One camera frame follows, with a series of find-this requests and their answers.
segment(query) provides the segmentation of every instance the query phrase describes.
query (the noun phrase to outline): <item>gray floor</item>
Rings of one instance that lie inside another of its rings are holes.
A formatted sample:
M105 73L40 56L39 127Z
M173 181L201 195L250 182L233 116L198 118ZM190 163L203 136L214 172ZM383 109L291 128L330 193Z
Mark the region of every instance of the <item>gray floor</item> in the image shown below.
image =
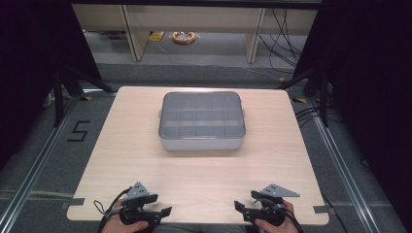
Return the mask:
M97 32L85 34L105 83L113 87L122 85L183 85L224 86L246 88L274 88L279 79L290 79L290 74L275 71L269 63L269 52L262 42L258 45L254 64L246 62L243 39L236 34L199 33L197 40L188 46L174 44L167 33L160 43L149 42L143 59L131 59L125 40L109 40ZM270 45L271 38L263 36ZM301 49L305 37L291 37L292 44ZM280 53L292 59L285 50ZM286 72L293 67L279 58L272 57L272 65ZM83 83L84 88L95 88ZM291 99L303 97L304 82L289 89ZM33 185L11 232L95 232L98 222L70 221L65 204L76 191L104 120L115 98L97 92L89 94L91 100L77 102L68 116L50 157ZM295 112L305 110L307 103L292 101ZM52 132L53 105L45 107L33 125L25 144L12 157L0 173L0 208L6 210L13 194L24 182L31 164L42 150ZM356 181L362 198L367 203L381 232L406 232L388 202L385 193L369 169L361 164L361 153L352 141L344 122L336 110L328 110L329 130L345 159L350 174ZM72 130L78 120L89 120L81 125L87 131L81 143L68 142L79 137ZM362 224L351 196L336 169L328 147L310 116L299 119L302 136L307 147L322 193L335 207L349 232L368 232ZM344 232L336 216L331 215L325 226L303 226L305 232Z

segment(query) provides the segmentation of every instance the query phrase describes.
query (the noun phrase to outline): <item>wooden table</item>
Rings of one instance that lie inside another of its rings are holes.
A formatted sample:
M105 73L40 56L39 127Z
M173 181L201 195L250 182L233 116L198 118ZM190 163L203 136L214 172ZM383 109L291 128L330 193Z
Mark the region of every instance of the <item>wooden table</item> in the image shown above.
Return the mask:
M239 150L167 151L158 137L163 96L171 91L230 90L240 95L246 135ZM173 207L162 222L245 224L234 210L237 200L253 206L251 190L271 183L295 191L301 224L323 225L324 205L287 92L269 89L122 87L110 110L71 206L72 220L100 220L93 205L108 208L124 189L141 182L157 202L147 210Z

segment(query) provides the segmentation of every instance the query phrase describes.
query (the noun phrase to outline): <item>black wall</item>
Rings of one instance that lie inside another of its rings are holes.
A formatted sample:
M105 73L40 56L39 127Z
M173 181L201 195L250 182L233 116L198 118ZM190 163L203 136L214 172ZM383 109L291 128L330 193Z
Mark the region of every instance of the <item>black wall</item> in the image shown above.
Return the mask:
M0 33L1 169L42 111L56 69L101 78L69 2L0 0Z
M333 96L360 150L412 232L412 15L410 4L359 4Z

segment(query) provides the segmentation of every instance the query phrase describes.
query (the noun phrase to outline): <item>gray lid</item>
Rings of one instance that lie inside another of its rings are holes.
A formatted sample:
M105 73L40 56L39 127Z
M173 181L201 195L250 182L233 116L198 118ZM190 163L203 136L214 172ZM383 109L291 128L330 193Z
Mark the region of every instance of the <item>gray lid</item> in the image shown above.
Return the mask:
M163 140L239 139L245 132L235 92L169 92L163 98L158 128Z

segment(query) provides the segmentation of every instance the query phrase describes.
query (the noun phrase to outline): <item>human hand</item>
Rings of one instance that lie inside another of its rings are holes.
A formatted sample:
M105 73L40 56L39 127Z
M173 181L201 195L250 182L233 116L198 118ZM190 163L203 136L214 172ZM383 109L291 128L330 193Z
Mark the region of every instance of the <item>human hand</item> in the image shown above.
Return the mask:
M119 200L115 207L121 206L123 200ZM119 215L110 216L104 225L101 233L134 233L136 231L141 231L146 229L149 226L149 223L146 221L138 221L131 225L124 225L120 220Z
M284 204L286 206L286 209L290 211L292 214L294 214L292 203L284 200ZM265 230L265 232L267 233L297 233L298 232L293 222L288 217L285 217L285 221L280 226L274 226L270 224L269 222L262 220L262 219L256 219L255 224L261 229Z

